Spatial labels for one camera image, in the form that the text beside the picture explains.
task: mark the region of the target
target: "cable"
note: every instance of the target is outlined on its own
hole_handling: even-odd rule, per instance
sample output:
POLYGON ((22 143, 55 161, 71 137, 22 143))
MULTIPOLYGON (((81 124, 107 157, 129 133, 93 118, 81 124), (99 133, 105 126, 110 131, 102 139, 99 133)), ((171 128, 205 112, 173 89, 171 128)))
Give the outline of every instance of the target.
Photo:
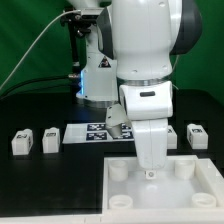
POLYGON ((55 86, 29 89, 29 90, 25 90, 25 91, 21 91, 21 92, 12 93, 12 94, 4 96, 4 97, 0 97, 0 101, 5 100, 6 98, 11 97, 13 95, 17 95, 17 94, 23 94, 23 93, 32 92, 32 91, 39 91, 39 90, 44 90, 44 89, 53 89, 53 88, 65 87, 65 86, 70 86, 70 85, 69 84, 63 84, 63 85, 55 85, 55 86))
POLYGON ((22 86, 29 85, 29 84, 32 84, 32 83, 54 81, 54 80, 67 79, 67 78, 68 78, 68 76, 53 76, 53 77, 44 77, 44 78, 37 78, 37 79, 27 80, 27 81, 18 83, 16 85, 10 87, 1 96, 2 97, 7 96, 9 93, 14 91, 15 89, 18 89, 18 88, 20 88, 22 86))
POLYGON ((179 60, 180 60, 180 55, 177 55, 176 60, 175 60, 175 63, 173 65, 173 72, 175 71, 175 69, 176 69, 176 67, 178 65, 179 60))
POLYGON ((15 68, 12 70, 12 72, 9 74, 9 76, 6 78, 6 80, 2 83, 2 85, 0 86, 0 92, 2 90, 2 88, 8 83, 8 81, 12 78, 12 76, 14 75, 14 73, 17 71, 17 69, 19 68, 19 66, 22 64, 22 62, 25 60, 25 58, 27 57, 27 55, 30 53, 30 51, 33 49, 33 47, 36 45, 36 43, 40 40, 40 38, 43 36, 43 34, 49 29, 49 27, 55 23, 58 19, 60 19, 62 16, 68 15, 68 14, 72 14, 72 13, 77 13, 79 12, 79 10, 74 10, 74 11, 69 11, 69 12, 64 12, 61 15, 57 16, 55 19, 53 19, 46 27, 45 29, 40 33, 40 35, 36 38, 36 40, 31 44, 31 46, 29 47, 29 49, 26 51, 26 53, 23 55, 23 57, 20 59, 20 61, 18 62, 18 64, 15 66, 15 68))
MULTIPOLYGON (((179 60, 180 60, 180 55, 177 55, 176 60, 175 60, 174 65, 173 65, 173 72, 176 70, 176 67, 178 65, 179 60)), ((174 85, 174 84, 173 84, 173 87, 176 90, 179 90, 179 88, 176 85, 174 85)))

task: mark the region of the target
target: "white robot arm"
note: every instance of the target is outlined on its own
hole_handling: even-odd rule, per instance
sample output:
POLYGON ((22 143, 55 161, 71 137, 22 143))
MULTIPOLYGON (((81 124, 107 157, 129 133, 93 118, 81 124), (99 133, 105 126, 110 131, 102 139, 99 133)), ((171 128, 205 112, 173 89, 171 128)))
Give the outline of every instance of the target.
POLYGON ((119 125, 117 114, 125 110, 140 166, 147 171, 163 168, 167 118, 173 113, 169 56, 186 53, 201 35, 201 17, 194 0, 112 0, 97 23, 99 48, 108 52, 111 46, 107 55, 116 58, 118 63, 122 107, 108 109, 109 133, 114 137, 119 135, 113 126, 119 125), (111 42, 105 38, 108 30, 111 42))
POLYGON ((111 0, 67 0, 76 9, 96 8, 102 2, 111 2, 111 0))

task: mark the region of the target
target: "small white block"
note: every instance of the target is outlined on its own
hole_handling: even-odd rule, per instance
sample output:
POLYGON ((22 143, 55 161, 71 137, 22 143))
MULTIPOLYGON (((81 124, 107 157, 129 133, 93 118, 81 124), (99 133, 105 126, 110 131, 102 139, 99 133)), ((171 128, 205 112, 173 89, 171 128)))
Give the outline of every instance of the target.
POLYGON ((177 149, 177 134, 171 125, 168 125, 167 149, 177 149))
POLYGON ((33 132, 30 129, 18 131, 12 140, 13 155, 28 155, 33 145, 33 132))
POLYGON ((208 134, 201 125, 189 124, 187 126, 187 139, 192 149, 208 148, 208 134))
POLYGON ((60 132, 57 128, 46 129, 42 139, 44 153, 57 153, 60 147, 60 132))

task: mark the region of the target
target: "black table surface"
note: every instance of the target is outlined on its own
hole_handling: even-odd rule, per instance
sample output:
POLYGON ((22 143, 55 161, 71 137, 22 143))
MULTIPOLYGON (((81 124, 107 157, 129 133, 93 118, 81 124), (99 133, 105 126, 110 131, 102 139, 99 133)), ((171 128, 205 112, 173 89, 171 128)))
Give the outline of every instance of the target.
MULTIPOLYGON (((210 158, 224 174, 224 107, 198 90, 174 92, 169 119, 178 149, 168 155, 210 158), (192 150, 186 129, 201 124, 209 135, 208 150, 192 150)), ((0 217, 102 212, 104 157, 136 156, 133 142, 61 144, 57 154, 43 154, 44 130, 68 123, 104 122, 105 109, 72 104, 69 93, 15 95, 0 102, 0 217), (31 129, 28 156, 13 156, 11 141, 18 130, 31 129)))

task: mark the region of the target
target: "white cable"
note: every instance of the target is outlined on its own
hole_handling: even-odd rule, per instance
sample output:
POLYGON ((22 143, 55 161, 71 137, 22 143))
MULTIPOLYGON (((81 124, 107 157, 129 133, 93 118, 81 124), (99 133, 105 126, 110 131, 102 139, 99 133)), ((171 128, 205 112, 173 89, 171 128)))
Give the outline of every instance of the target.
MULTIPOLYGON (((174 63, 174 65, 173 65, 173 72, 176 70, 176 67, 177 67, 177 64, 178 64, 179 60, 180 60, 180 55, 177 55, 176 60, 175 60, 175 63, 174 63)), ((178 88, 177 86, 175 86, 174 84, 173 84, 173 87, 174 87, 176 90, 179 90, 179 88, 178 88)))
POLYGON ((179 59, 180 59, 180 55, 177 55, 176 60, 175 60, 175 63, 174 63, 174 65, 173 65, 173 72, 175 71, 175 69, 176 69, 176 67, 177 67, 177 64, 178 64, 178 62, 179 62, 179 59))
POLYGON ((30 53, 30 51, 33 49, 33 47, 36 45, 36 43, 40 40, 40 38, 43 36, 43 34, 49 29, 49 27, 55 23, 58 19, 60 19, 62 16, 68 15, 68 14, 72 14, 72 13, 77 13, 79 12, 79 10, 74 10, 74 11, 69 11, 69 12, 64 12, 61 15, 57 16, 54 20, 52 20, 47 26, 46 28, 40 33, 40 35, 36 38, 36 40, 32 43, 32 45, 29 47, 29 49, 26 51, 26 53, 23 55, 23 57, 20 59, 20 61, 18 62, 18 64, 15 66, 15 68, 12 70, 12 72, 10 73, 10 75, 6 78, 6 80, 2 83, 2 85, 0 86, 0 91, 2 90, 2 88, 8 83, 8 81, 12 78, 12 76, 15 74, 15 72, 17 71, 17 69, 19 68, 19 66, 22 64, 22 62, 25 60, 25 58, 27 57, 27 55, 30 53))

